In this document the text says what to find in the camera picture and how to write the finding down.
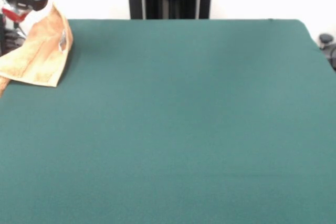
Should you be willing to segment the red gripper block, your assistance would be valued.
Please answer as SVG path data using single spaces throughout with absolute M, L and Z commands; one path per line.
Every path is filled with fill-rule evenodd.
M 28 12 L 16 12 L 10 9 L 2 9 L 2 13 L 13 22 L 23 22 L 28 15 Z

